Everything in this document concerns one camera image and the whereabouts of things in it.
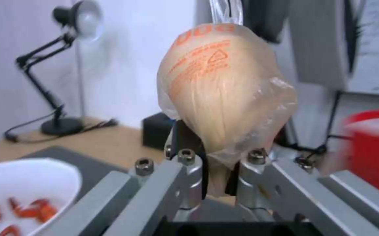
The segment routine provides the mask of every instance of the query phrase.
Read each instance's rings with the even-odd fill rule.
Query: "black desk lamp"
[[[77,37],[91,40],[98,38],[102,30],[102,13],[95,2],[84,0],[76,3],[70,9],[56,7],[53,10],[53,16],[63,28],[68,27],[68,32],[46,45],[16,58],[16,64],[45,98],[51,108],[54,109],[53,119],[41,125],[42,133],[65,136],[82,131],[84,128],[82,121],[78,118],[65,118],[65,113],[63,112],[64,104],[36,79],[30,69],[33,65],[70,48]],[[59,42],[64,44],[61,48],[46,55],[36,55]]]

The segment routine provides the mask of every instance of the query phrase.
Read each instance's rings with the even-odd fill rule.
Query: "plastic bag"
[[[213,23],[233,23],[243,25],[241,0],[210,0]]]
[[[209,167],[218,175],[211,181],[220,185],[216,196],[243,155],[254,148],[269,151],[296,108],[295,90],[279,72],[272,49],[235,24],[203,24],[179,35],[157,83],[163,112],[183,119],[214,158]]]

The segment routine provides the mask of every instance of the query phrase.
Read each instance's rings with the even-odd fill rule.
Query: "gray mat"
[[[123,173],[128,171],[127,169],[112,166],[78,152],[58,146],[49,147],[41,151],[28,154],[22,158],[37,157],[51,157],[78,167],[83,178],[82,189],[80,190],[78,196],[79,200],[110,171],[116,170]],[[234,222],[242,220],[239,212],[237,212],[233,207],[210,199],[203,201],[200,206],[200,210],[201,217],[199,221]]]

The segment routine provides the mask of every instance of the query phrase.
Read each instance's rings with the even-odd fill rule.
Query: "white bowl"
[[[22,236],[37,234],[73,205],[81,187],[82,176],[77,167],[59,160],[36,158],[0,163],[0,232],[16,224]],[[44,224],[33,218],[18,218],[8,204],[9,197],[22,206],[47,198],[58,213]]]

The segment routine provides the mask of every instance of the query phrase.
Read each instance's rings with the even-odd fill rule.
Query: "red container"
[[[345,127],[352,137],[351,172],[379,189],[379,110],[353,115]]]

